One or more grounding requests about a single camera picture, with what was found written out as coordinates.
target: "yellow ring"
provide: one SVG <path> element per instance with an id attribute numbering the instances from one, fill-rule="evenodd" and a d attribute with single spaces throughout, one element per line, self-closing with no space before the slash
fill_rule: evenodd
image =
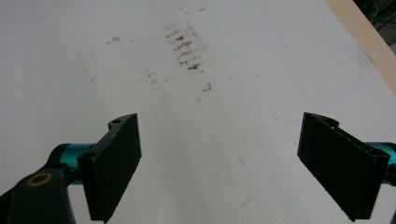
<path id="1" fill-rule="evenodd" d="M 40 176 L 44 176 L 45 178 L 39 181 L 35 181 L 36 178 L 39 178 Z M 30 177 L 30 179 L 27 181 L 27 186 L 29 187 L 37 187 L 40 185 L 43 185 L 47 182 L 49 182 L 49 180 L 52 179 L 52 174 L 51 173 L 42 173 L 42 174 L 38 174 L 38 175 L 34 175 L 32 177 Z"/>

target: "white surface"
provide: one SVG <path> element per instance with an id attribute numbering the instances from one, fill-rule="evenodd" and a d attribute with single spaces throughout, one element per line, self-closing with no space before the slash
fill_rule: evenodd
<path id="1" fill-rule="evenodd" d="M 395 110 L 324 1 L 0 2 L 0 193 L 138 113 L 143 158 L 110 223 L 350 223 L 296 156 L 303 112 L 395 142 Z M 383 186 L 357 223 L 395 207 Z"/>

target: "white table surface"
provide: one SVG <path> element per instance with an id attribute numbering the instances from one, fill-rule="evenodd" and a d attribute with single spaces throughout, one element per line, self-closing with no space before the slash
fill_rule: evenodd
<path id="1" fill-rule="evenodd" d="M 109 223 L 350 223 L 296 155 L 305 111 L 396 141 L 394 94 L 323 0 L 0 2 L 0 193 L 138 113 L 143 158 Z M 356 223 L 395 208 L 383 185 Z"/>

